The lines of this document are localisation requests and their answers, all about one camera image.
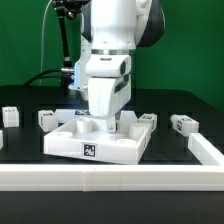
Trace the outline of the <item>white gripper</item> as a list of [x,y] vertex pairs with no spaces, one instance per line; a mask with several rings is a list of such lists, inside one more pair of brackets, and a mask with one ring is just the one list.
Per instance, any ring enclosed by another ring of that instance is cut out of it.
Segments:
[[108,132],[117,130],[117,112],[131,98],[131,64],[129,55],[97,54],[86,64],[89,111],[92,116],[109,118]]

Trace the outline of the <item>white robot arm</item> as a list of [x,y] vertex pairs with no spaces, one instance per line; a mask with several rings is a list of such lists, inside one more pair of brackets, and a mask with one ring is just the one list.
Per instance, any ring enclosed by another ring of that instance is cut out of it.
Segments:
[[120,110],[131,99],[134,52],[163,35],[160,0],[89,0],[82,9],[81,55],[69,88],[81,93],[90,114],[116,131]]

